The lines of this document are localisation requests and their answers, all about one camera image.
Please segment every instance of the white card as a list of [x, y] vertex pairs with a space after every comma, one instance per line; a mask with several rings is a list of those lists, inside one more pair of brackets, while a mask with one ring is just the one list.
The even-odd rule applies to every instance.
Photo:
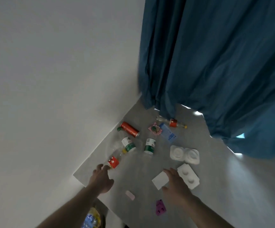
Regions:
[[155, 187], [159, 190], [162, 186], [166, 185], [169, 182], [167, 174], [161, 172], [158, 176], [156, 176], [152, 182], [155, 184]]

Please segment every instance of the purple blister pack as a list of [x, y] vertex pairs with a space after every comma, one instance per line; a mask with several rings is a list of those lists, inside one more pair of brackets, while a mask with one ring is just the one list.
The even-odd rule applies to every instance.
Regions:
[[156, 202], [156, 209], [155, 209], [155, 213], [157, 216], [160, 216], [161, 214], [164, 214], [166, 212], [166, 207], [162, 201], [162, 199], [157, 200]]

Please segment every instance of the pink eraser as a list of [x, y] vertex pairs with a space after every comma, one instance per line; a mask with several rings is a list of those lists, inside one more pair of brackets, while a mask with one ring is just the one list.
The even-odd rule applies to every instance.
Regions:
[[135, 199], [135, 196], [130, 192], [130, 191], [126, 191], [125, 193], [132, 201]]

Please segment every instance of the white wall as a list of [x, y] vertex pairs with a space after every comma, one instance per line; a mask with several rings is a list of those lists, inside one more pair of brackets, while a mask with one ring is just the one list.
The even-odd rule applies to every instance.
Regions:
[[0, 227], [35, 227], [138, 99], [145, 0], [0, 0]]

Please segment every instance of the gray table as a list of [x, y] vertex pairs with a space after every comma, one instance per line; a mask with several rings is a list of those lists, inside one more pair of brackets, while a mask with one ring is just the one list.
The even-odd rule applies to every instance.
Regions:
[[[210, 137], [203, 116], [195, 116], [193, 112], [179, 105], [177, 119], [185, 122], [188, 129], [172, 129], [178, 136], [174, 145], [194, 148], [200, 153], [200, 164], [191, 165], [200, 178], [193, 194], [235, 227], [275, 227], [275, 159], [234, 155], [221, 140]], [[139, 101], [125, 115], [124, 121], [141, 131], [139, 139], [133, 139], [137, 151], [109, 171], [115, 184], [99, 199], [130, 228], [196, 227], [179, 208], [163, 198], [162, 189], [157, 190], [151, 181], [163, 168], [183, 164], [170, 159], [170, 145], [162, 137], [158, 137], [152, 157], [143, 153], [147, 127], [156, 115], [158, 111], [145, 110]], [[108, 159], [118, 142], [114, 129], [73, 175], [86, 186], [92, 170]], [[126, 190], [135, 195], [134, 201], [125, 195]], [[155, 215], [158, 199], [163, 199], [167, 209], [161, 216]]]

